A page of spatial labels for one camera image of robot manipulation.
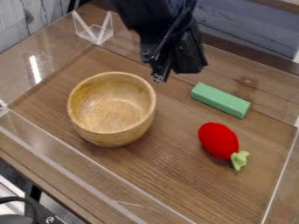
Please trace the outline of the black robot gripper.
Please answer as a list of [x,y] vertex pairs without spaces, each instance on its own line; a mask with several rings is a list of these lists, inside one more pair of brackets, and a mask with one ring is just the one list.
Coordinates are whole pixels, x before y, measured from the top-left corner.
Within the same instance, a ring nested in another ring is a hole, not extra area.
[[140,38],[140,57],[152,68],[155,83],[169,72],[197,74],[208,65],[192,12],[196,0],[114,0],[128,30]]

